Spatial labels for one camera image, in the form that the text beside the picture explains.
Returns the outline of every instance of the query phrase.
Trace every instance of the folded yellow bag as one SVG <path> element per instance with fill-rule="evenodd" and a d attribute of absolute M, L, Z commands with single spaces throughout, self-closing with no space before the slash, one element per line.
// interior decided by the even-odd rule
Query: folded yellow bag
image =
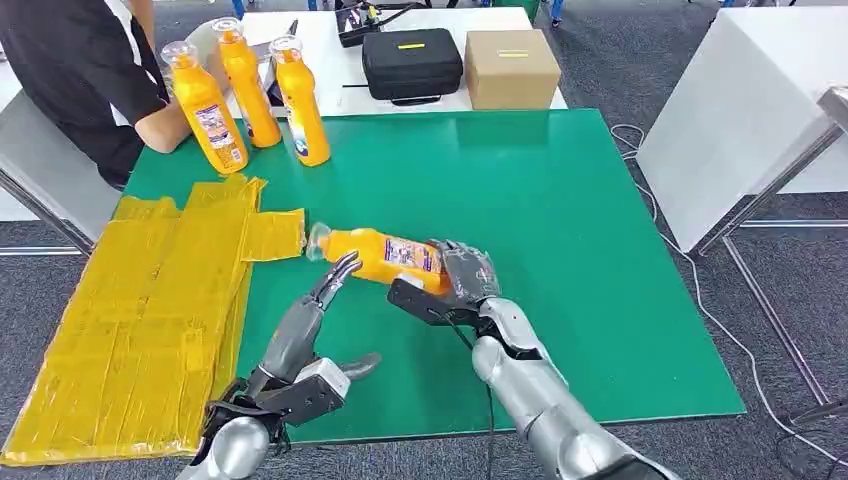
<path fill-rule="evenodd" d="M 259 179 L 123 198 L 68 303 L 0 463 L 194 454 L 235 375 L 251 263 L 300 255 L 304 211 L 257 213 Z"/>

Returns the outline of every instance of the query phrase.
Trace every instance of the orange detergent bottle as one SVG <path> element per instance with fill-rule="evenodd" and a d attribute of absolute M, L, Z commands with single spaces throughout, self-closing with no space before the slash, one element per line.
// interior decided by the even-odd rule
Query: orange detergent bottle
<path fill-rule="evenodd" d="M 315 102 L 315 77 L 303 63 L 300 40 L 284 35 L 271 42 L 270 50 L 277 62 L 277 83 L 289 111 L 297 158 L 308 167 L 321 165 L 330 159 L 330 144 Z"/>
<path fill-rule="evenodd" d="M 247 165 L 247 150 L 224 96 L 212 75 L 197 63 L 197 47 L 172 42 L 162 49 L 162 59 L 174 73 L 174 95 L 197 137 L 206 159 L 223 174 Z"/>
<path fill-rule="evenodd" d="M 241 22 L 226 17 L 216 20 L 212 29 L 218 34 L 221 62 L 230 77 L 230 85 L 247 126 L 250 142 L 259 148 L 280 141 L 280 124 L 271 114 L 271 104 L 259 84 L 258 62 L 247 46 Z"/>
<path fill-rule="evenodd" d="M 445 293 L 450 284 L 435 247 L 384 235 L 373 228 L 342 231 L 331 230 L 323 223 L 312 226 L 306 246 L 310 260 L 335 262 L 351 250 L 358 250 L 362 260 L 362 268 L 353 272 L 355 277 L 390 284 L 403 275 L 436 295 Z"/>

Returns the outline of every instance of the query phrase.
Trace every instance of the bottle cap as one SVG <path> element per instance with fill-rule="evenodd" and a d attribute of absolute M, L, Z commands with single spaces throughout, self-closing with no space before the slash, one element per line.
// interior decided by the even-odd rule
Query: bottle cap
<path fill-rule="evenodd" d="M 212 30 L 218 34 L 221 43 L 235 43 L 244 38 L 244 27 L 235 17 L 224 17 L 212 23 Z"/>
<path fill-rule="evenodd" d="M 306 258 L 313 262 L 324 258 L 330 233 L 332 233 L 332 230 L 324 223 L 317 222 L 312 225 L 309 240 L 306 241 Z"/>
<path fill-rule="evenodd" d="M 277 63 L 293 63 L 301 59 L 303 44 L 294 35 L 283 35 L 268 47 Z"/>
<path fill-rule="evenodd" d="M 180 40 L 171 42 L 162 48 L 162 60 L 171 68 L 188 68 L 197 65 L 197 47 Z"/>

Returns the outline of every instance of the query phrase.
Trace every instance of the black shirt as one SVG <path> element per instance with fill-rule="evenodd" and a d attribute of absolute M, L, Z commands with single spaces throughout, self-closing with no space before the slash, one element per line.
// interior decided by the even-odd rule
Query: black shirt
<path fill-rule="evenodd" d="M 144 146 L 133 126 L 168 94 L 120 0 L 0 0 L 0 44 L 24 92 L 101 175 L 128 177 Z"/>

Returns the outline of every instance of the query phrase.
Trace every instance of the robotic arm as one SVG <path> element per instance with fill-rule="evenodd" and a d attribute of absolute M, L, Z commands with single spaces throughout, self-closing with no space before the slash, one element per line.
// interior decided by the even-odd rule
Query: robotic arm
<path fill-rule="evenodd" d="M 248 478 L 270 444 L 288 446 L 286 425 L 299 426 L 340 408 L 351 380 L 377 366 L 376 353 L 347 365 L 315 354 L 324 312 L 345 279 L 362 266 L 357 257 L 351 252 L 340 258 L 295 300 L 250 376 L 236 378 L 220 400 L 209 403 L 200 451 L 177 480 Z"/>
<path fill-rule="evenodd" d="M 552 478 L 679 480 L 604 430 L 571 395 L 524 312 L 500 297 L 488 255 L 461 243 L 435 245 L 452 294 L 435 297 L 399 278 L 389 301 L 431 325 L 475 329 L 474 370 Z M 324 312 L 347 276 L 362 266 L 357 256 L 339 259 L 296 300 L 248 379 L 237 378 L 221 400 L 210 402 L 201 449 L 178 480 L 249 477 L 270 444 L 288 445 L 287 424 L 302 425 L 340 408 L 350 381 L 376 367 L 377 354 L 339 366 L 314 352 Z"/>
<path fill-rule="evenodd" d="M 571 394 L 532 325 L 499 297 L 488 255 L 462 243 L 435 242 L 453 285 L 437 298 L 396 279 L 388 300 L 430 325 L 469 325 L 471 361 L 495 392 L 545 470 L 560 480 L 679 480 L 604 430 Z"/>

